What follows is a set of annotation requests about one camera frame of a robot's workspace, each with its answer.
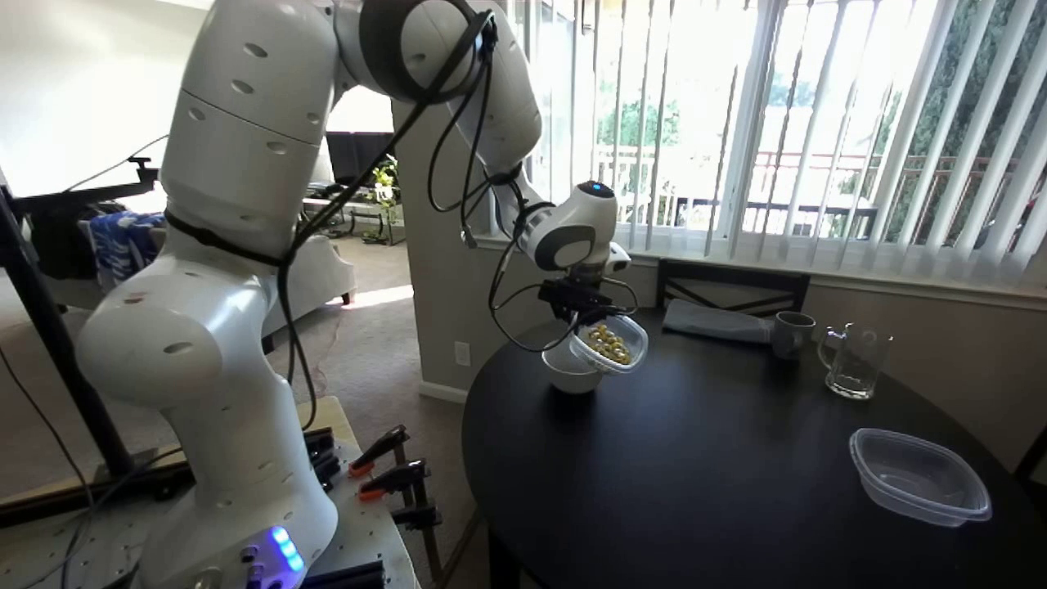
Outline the glass mug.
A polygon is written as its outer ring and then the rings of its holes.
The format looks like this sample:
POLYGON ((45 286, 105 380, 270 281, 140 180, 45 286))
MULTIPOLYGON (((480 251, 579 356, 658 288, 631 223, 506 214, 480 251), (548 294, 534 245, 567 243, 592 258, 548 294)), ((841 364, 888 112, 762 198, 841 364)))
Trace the glass mug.
POLYGON ((826 388, 842 398, 873 398, 892 343, 892 335, 857 323, 825 329, 816 353, 827 370, 826 388))

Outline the black monitor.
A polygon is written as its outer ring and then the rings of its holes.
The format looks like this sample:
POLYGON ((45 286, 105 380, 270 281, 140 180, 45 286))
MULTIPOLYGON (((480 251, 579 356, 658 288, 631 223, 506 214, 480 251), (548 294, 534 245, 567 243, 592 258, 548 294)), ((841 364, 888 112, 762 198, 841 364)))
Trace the black monitor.
POLYGON ((326 148, 335 182, 347 186, 395 155, 393 132, 328 132, 326 148))

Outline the vertical window blinds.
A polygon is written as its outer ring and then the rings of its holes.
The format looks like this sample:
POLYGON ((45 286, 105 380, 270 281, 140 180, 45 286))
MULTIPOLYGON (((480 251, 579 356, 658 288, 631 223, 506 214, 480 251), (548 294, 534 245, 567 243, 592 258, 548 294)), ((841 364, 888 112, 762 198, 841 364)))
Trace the vertical window blinds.
POLYGON ((1047 294, 1047 0, 502 0, 633 254, 1047 294))

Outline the grey cloth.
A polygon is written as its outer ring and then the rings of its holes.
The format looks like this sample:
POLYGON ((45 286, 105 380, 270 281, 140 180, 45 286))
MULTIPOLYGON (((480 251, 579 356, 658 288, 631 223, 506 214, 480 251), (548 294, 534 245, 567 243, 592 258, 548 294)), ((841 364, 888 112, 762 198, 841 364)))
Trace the grey cloth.
POLYGON ((768 344, 773 331, 773 322, 767 318, 699 305, 684 299, 671 299, 666 305, 663 326, 684 335, 751 344, 768 344))

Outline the dark wooden chair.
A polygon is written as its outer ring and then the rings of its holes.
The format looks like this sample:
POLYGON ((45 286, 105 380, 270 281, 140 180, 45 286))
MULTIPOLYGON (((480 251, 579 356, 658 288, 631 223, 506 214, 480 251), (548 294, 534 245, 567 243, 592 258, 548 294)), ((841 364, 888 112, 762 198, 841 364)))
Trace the dark wooden chair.
POLYGON ((655 307, 666 309, 674 299, 725 312, 771 318, 778 312, 801 312, 807 301, 811 276, 807 273, 733 268, 699 262, 659 259, 655 307), (696 284, 714 284, 766 292, 752 301, 720 305, 693 290, 696 284))

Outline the blue patterned cloth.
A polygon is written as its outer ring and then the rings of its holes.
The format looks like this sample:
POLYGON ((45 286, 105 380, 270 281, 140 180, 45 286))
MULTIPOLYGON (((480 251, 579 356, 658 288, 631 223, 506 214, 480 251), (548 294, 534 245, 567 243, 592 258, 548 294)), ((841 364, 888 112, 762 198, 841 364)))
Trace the blue patterned cloth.
POLYGON ((162 214, 131 211, 88 220, 87 235, 102 287, 112 290, 153 263, 162 249, 153 234, 163 232, 165 227, 168 220, 162 214))

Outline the clear plastic container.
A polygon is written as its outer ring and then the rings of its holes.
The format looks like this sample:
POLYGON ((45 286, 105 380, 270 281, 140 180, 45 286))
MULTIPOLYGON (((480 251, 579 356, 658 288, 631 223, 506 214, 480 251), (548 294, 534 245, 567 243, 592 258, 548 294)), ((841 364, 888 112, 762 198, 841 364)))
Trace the clear plastic container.
POLYGON ((848 443, 867 496, 911 519, 956 528, 992 519, 992 497, 957 452, 919 437, 861 428, 848 443))

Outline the grey mug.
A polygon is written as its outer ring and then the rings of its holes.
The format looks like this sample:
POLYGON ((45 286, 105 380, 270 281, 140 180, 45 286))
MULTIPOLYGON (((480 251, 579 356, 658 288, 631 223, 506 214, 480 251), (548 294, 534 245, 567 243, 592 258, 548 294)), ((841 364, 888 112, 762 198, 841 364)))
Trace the grey mug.
POLYGON ((801 312, 778 312, 771 325, 771 352, 781 361, 797 361, 811 342, 816 319, 801 312))

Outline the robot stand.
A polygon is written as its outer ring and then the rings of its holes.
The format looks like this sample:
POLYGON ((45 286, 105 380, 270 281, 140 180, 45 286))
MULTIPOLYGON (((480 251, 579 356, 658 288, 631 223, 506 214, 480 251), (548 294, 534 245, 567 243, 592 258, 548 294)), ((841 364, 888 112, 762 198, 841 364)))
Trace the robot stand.
MULTIPOLYGON (((383 589, 421 589, 411 557, 389 508, 357 498, 360 479, 340 470, 326 494, 338 508, 338 526, 330 545, 309 568, 308 581, 373 562, 381 563, 383 589)), ((0 529, 0 589, 106 589, 127 577, 142 556, 147 534, 168 514, 186 488, 161 501, 157 492, 115 495, 81 524, 79 511, 0 529)))

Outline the black stand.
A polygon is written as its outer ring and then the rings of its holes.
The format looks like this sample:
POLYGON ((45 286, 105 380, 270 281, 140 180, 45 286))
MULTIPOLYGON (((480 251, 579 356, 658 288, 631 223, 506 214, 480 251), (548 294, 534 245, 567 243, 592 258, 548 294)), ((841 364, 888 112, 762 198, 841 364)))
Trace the black stand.
POLYGON ((55 299, 43 280, 34 246, 23 236, 21 228, 24 216, 40 213, 52 206, 97 204, 104 200, 152 191, 160 172, 150 167, 147 158, 131 157, 130 161, 137 165, 137 182, 23 198, 14 197, 0 171, 0 268, 7 271, 23 309, 29 314, 38 337, 76 406, 79 416, 101 451, 104 477, 101 483, 41 493, 26 499, 4 500, 0 503, 0 529, 86 508, 90 501, 101 501, 103 496, 117 499, 153 493, 158 499, 168 499, 174 492, 183 491, 194 482, 190 466, 184 460, 160 465, 161 458, 156 456, 151 465, 134 461, 101 395, 77 369, 74 343, 57 309, 55 299))

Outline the heap of yellow beads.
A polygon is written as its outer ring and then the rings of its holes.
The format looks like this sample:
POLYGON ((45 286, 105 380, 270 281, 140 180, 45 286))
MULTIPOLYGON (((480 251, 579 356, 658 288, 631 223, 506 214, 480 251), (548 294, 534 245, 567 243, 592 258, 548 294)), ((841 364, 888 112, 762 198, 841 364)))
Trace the heap of yellow beads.
POLYGON ((632 353, 625 340, 617 335, 605 323, 591 326, 586 332, 586 344, 592 352, 608 359, 618 365, 628 365, 632 362, 632 353))

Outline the potted plant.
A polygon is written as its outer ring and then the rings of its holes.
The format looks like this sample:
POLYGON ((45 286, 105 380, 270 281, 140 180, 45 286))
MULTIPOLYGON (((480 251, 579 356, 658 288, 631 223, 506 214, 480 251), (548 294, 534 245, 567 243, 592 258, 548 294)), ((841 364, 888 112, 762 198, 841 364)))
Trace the potted plant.
POLYGON ((402 217, 400 191, 398 160, 395 156, 386 155, 371 171, 371 187, 366 198, 370 204, 379 208, 379 228, 377 232, 364 234, 364 240, 369 243, 397 244, 395 227, 402 217))

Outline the white bowl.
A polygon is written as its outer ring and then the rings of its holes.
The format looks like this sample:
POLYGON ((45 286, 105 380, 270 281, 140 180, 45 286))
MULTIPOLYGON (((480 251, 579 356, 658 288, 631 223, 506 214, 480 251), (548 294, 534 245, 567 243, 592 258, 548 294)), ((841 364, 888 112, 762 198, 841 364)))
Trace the white bowl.
POLYGON ((560 392, 569 394, 591 393, 598 387, 604 376, 591 366, 586 359, 577 357, 569 347, 569 340, 542 352, 541 359, 545 364, 550 384, 560 392))

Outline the black and orange clamp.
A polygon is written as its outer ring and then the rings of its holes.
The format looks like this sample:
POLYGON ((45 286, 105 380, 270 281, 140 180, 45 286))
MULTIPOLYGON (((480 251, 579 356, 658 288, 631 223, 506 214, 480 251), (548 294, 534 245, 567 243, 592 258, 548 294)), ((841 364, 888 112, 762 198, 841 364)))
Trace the black and orange clamp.
POLYGON ((354 461, 348 463, 347 472, 350 478, 361 478, 374 469, 381 457, 393 455, 396 465, 407 463, 407 453, 404 444, 409 440, 407 427, 403 424, 393 426, 389 431, 379 436, 354 461))
POLYGON ((403 492, 405 489, 422 484, 430 475, 429 466, 425 460, 396 465, 359 485, 357 498, 362 502, 376 501, 388 493, 403 492))

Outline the transparent plastic bowl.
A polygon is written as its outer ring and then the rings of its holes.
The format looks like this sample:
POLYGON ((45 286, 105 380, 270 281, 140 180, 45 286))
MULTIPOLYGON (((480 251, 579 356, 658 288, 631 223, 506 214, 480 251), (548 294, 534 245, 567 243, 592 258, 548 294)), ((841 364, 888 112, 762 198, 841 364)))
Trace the transparent plastic bowl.
POLYGON ((588 364, 602 373, 631 373, 639 368, 649 349, 649 338, 645 329, 640 326, 629 316, 607 317, 599 323, 580 326, 569 336, 569 347, 577 357, 586 359, 588 364), (628 365, 618 365, 592 352, 586 344, 586 332, 591 326, 605 323, 612 332, 620 335, 632 353, 632 362, 628 365))

